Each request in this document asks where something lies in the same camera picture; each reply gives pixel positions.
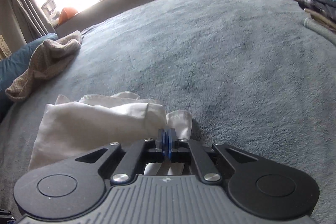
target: blue-gray blanket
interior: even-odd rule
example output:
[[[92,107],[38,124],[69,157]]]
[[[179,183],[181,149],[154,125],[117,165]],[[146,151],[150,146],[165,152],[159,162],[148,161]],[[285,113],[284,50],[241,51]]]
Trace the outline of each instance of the blue-gray blanket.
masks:
[[[336,47],[305,18],[291,0],[157,0],[88,28],[67,70],[0,125],[0,208],[15,209],[47,103],[129,90],[190,111],[204,144],[307,172],[320,187],[313,218],[335,223]]]

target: blue pillow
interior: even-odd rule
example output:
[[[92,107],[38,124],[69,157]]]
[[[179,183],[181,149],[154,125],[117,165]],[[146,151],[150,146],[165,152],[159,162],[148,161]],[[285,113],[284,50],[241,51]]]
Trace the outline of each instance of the blue pillow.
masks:
[[[33,52],[37,46],[46,39],[57,40],[58,37],[55,33],[47,34],[44,37],[24,45],[10,57],[0,61],[0,123],[13,104],[6,96],[5,90],[10,87],[15,78],[19,77],[28,69]]]

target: white garment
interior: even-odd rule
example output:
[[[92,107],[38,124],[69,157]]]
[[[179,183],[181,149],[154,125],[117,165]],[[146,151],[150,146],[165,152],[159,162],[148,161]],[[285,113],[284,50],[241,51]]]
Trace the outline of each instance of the white garment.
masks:
[[[175,128],[179,139],[189,139],[191,126],[189,112],[177,110],[166,114],[157,101],[140,100],[139,95],[132,92],[85,95],[79,102],[59,95],[55,105],[46,105],[29,170],[111,142],[124,146],[139,139],[156,138],[160,128]],[[160,167],[150,166],[152,170],[146,168],[146,174],[156,174]]]

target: silver screw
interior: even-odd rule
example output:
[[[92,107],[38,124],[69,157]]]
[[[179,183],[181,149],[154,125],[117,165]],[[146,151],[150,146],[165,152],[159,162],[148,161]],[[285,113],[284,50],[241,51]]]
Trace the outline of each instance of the silver screw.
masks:
[[[209,173],[204,176],[206,181],[218,181],[221,179],[221,176],[215,173]]]
[[[129,179],[129,176],[126,174],[116,174],[112,177],[115,182],[124,182]]]

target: gray curtain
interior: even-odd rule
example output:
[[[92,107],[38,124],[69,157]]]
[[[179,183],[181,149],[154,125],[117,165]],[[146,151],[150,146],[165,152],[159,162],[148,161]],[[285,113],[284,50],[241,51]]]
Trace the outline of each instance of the gray curtain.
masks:
[[[12,52],[55,32],[35,0],[0,0],[0,34]]]

